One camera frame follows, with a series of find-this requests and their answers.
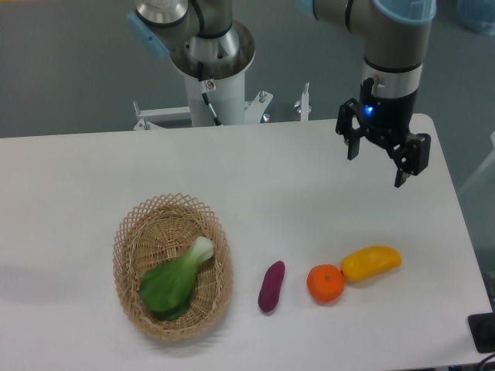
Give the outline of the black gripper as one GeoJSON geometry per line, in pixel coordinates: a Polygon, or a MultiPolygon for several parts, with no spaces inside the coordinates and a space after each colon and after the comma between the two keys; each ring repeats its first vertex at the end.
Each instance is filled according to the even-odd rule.
{"type": "Polygon", "coordinates": [[[429,134],[409,133],[417,91],[403,97],[378,97],[372,93],[374,79],[368,77],[360,86],[359,103],[350,98],[339,108],[336,133],[347,145],[347,159],[359,154],[363,136],[388,149],[397,167],[394,186],[400,188],[411,175],[417,176],[428,167],[432,138],[429,134]],[[353,128],[353,119],[359,124],[353,128]]]}

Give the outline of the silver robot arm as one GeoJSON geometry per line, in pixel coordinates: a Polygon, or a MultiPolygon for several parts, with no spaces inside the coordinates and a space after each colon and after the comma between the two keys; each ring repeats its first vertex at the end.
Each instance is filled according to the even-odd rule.
{"type": "MultiPolygon", "coordinates": [[[[298,9],[342,26],[365,41],[360,95],[340,106],[336,132],[347,157],[366,138],[397,167],[394,184],[427,166],[431,138],[409,123],[422,74],[434,1],[300,1],[298,9]]],[[[186,83],[194,126],[256,122],[244,101],[244,75],[255,55],[251,32],[234,20],[229,1],[137,1],[127,21],[154,56],[168,56],[186,83]]]]}

